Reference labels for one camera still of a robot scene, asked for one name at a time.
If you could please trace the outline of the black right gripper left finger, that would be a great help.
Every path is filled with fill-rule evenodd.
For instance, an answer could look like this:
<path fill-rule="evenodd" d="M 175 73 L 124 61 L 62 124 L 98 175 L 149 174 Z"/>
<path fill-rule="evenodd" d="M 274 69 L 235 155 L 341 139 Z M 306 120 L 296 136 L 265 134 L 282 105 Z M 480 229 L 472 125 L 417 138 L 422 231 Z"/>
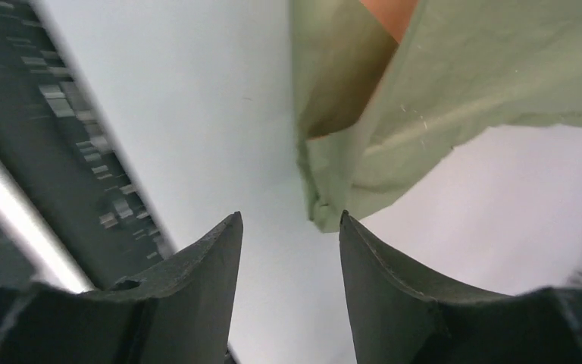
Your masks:
<path fill-rule="evenodd" d="M 0 287 L 0 363 L 223 363 L 242 241 L 234 212 L 109 290 Z"/>

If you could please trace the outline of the orange green wrapping paper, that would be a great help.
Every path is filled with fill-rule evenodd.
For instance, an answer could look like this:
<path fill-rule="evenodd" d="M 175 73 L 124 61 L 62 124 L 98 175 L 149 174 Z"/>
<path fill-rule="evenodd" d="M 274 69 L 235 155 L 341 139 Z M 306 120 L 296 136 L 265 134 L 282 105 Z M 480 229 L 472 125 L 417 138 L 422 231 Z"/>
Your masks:
<path fill-rule="evenodd" d="M 308 219 L 391 206 L 502 125 L 582 127 L 582 1 L 292 1 Z"/>

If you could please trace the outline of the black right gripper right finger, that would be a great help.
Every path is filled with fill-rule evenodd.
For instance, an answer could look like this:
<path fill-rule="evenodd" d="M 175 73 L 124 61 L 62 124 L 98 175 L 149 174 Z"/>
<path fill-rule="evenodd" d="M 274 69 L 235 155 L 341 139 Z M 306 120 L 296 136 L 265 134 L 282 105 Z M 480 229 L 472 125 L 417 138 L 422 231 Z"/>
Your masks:
<path fill-rule="evenodd" d="M 582 288 L 480 289 L 394 249 L 348 212 L 339 248 L 359 363 L 582 363 Z"/>

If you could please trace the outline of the black mounting base rail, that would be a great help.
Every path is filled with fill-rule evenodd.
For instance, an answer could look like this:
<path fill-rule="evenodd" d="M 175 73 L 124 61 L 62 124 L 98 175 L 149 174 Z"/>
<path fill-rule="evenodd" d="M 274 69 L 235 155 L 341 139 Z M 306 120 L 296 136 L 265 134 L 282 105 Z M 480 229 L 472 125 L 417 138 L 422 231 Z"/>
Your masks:
<path fill-rule="evenodd" d="M 0 1 L 0 162 L 97 288 L 172 256 L 29 1 Z"/>

